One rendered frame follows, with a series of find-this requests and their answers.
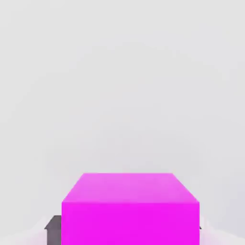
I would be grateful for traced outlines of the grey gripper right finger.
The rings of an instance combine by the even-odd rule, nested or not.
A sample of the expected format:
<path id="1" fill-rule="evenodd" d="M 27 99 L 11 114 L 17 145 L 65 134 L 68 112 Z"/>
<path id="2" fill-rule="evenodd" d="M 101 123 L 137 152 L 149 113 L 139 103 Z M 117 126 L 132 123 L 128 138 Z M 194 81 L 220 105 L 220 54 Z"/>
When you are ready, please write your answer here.
<path id="1" fill-rule="evenodd" d="M 213 228 L 200 216 L 200 245 L 230 245 L 229 240 L 227 233 Z"/>

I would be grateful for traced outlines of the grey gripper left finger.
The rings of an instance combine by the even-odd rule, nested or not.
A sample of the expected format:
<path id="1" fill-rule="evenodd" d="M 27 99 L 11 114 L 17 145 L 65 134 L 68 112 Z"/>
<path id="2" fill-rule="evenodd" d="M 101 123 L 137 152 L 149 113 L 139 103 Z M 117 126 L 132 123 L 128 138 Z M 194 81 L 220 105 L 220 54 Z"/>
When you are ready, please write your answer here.
<path id="1" fill-rule="evenodd" d="M 22 245 L 61 245 L 61 215 L 42 219 L 27 233 Z"/>

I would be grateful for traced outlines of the small magenta cube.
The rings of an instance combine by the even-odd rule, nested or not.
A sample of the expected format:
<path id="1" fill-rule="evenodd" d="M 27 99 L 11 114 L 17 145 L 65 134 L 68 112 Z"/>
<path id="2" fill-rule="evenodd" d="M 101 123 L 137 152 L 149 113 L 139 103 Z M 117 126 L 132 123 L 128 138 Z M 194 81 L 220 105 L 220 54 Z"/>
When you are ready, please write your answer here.
<path id="1" fill-rule="evenodd" d="M 85 173 L 62 201 L 61 245 L 200 245 L 200 203 L 171 173 Z"/>

